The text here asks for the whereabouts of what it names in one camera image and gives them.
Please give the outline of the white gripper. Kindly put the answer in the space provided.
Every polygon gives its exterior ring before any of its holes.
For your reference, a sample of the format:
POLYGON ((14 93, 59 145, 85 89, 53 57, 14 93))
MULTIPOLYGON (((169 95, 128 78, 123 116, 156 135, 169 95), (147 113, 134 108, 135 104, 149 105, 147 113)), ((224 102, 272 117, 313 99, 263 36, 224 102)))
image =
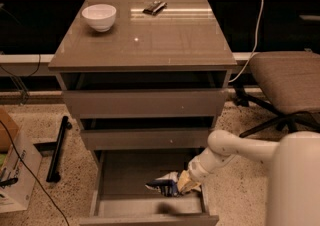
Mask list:
POLYGON ((199 191, 200 186, 206 177, 216 169, 226 166, 233 155, 221 155, 212 151, 209 147, 195 156, 188 164, 188 171, 183 170, 177 182, 177 189, 180 194, 191 191, 199 191))

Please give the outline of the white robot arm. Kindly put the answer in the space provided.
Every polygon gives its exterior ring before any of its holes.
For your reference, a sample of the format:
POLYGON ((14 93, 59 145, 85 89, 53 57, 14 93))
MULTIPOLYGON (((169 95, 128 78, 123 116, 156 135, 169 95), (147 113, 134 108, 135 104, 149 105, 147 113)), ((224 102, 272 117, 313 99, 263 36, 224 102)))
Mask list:
POLYGON ((273 142, 215 130, 181 173, 178 191, 189 192, 235 156, 270 167, 266 226, 320 226, 319 133, 299 131, 273 142))

